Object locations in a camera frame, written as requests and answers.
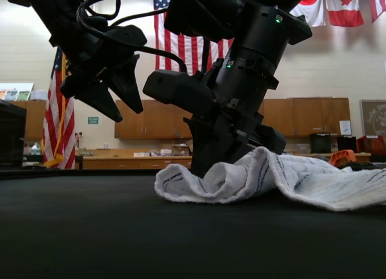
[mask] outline flag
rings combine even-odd
[[[370,0],[373,22],[386,11],[386,0]]]
[[[58,48],[48,91],[42,150],[44,165],[60,169],[75,167],[74,98],[66,99],[60,92],[67,70],[66,57]]]
[[[364,23],[359,10],[359,0],[326,0],[326,3],[332,25],[358,27]]]
[[[154,0],[154,9],[160,10],[169,6],[170,0]],[[203,57],[203,37],[189,37],[180,34],[179,36],[171,33],[163,27],[166,13],[155,15],[154,27],[156,29],[156,48],[167,51],[179,56],[188,67],[188,74],[194,75],[196,71],[201,71]],[[233,40],[221,40],[218,44],[210,43],[208,70],[218,58],[224,58],[228,53]],[[156,57],[156,69],[169,71],[179,71],[177,62],[165,57]]]
[[[324,0],[302,0],[290,13],[294,16],[304,15],[310,27],[326,25],[324,21],[323,1]]]

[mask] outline bulletin board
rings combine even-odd
[[[33,83],[0,83],[0,100],[27,101],[33,86]]]
[[[386,100],[361,100],[361,112],[364,135],[386,137]]]

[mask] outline american flag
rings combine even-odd
[[[68,63],[58,48],[48,91],[42,150],[44,165],[60,169],[75,167],[74,98],[66,99],[60,92],[60,84],[67,75]]]
[[[159,10],[169,6],[170,0],[154,0],[154,9]],[[203,37],[188,37],[180,34],[177,36],[174,33],[166,30],[163,27],[166,13],[155,15],[154,27],[156,29],[156,48],[158,50],[167,51],[179,56],[184,60],[188,67],[188,74],[193,75],[196,71],[201,71],[202,56],[203,56]],[[210,43],[208,69],[220,57],[223,58],[228,53],[233,40],[221,40],[218,44]],[[179,71],[177,62],[165,57],[156,57],[156,69],[166,69],[169,71]]]

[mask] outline wooden cabinet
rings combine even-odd
[[[186,168],[192,167],[192,159],[190,157],[175,159],[175,158],[149,158],[149,159],[87,159],[83,161],[83,169],[85,170],[119,170],[119,169],[165,169],[170,164],[181,164]]]
[[[23,109],[27,108],[27,101],[11,101],[10,104]]]
[[[144,159],[139,161],[139,169],[164,169],[172,163],[172,159]]]
[[[323,132],[341,135],[340,121],[351,120],[348,98],[322,98]]]
[[[84,160],[83,169],[85,170],[116,170],[116,169],[139,169],[138,160]]]
[[[144,100],[144,134],[143,138],[174,137],[173,106],[156,100]]]
[[[191,114],[174,105],[156,100],[143,100],[144,111],[133,112],[123,101],[116,101],[123,121],[115,123],[115,138],[119,139],[173,139],[192,138],[184,117]]]
[[[267,99],[264,101],[264,125],[271,126],[284,136],[294,136],[292,99]]]
[[[115,124],[115,137],[120,139],[192,138],[183,118],[192,114],[173,105],[144,100],[144,113],[137,115],[122,101],[117,101],[124,121]],[[267,99],[259,113],[263,124],[286,137],[308,137],[312,133],[340,135],[341,120],[350,120],[347,98]]]
[[[295,135],[308,136],[323,132],[320,98],[294,98],[293,118]]]
[[[142,138],[144,134],[144,113],[137,114],[123,101],[116,101],[123,121],[115,123],[115,138]]]
[[[173,117],[174,117],[174,137],[176,138],[192,138],[191,130],[183,119],[192,118],[192,114],[179,107],[173,106]]]
[[[46,115],[46,101],[13,101],[10,104],[27,109],[25,139],[41,140],[43,138],[43,122]]]
[[[259,108],[259,110],[258,110],[258,112],[259,112],[261,115],[263,115],[263,116],[264,116],[264,113],[265,113],[264,104],[265,104],[265,100],[263,101],[263,103],[261,103],[260,108]]]

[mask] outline green sign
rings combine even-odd
[[[89,124],[99,124],[99,117],[89,117]]]

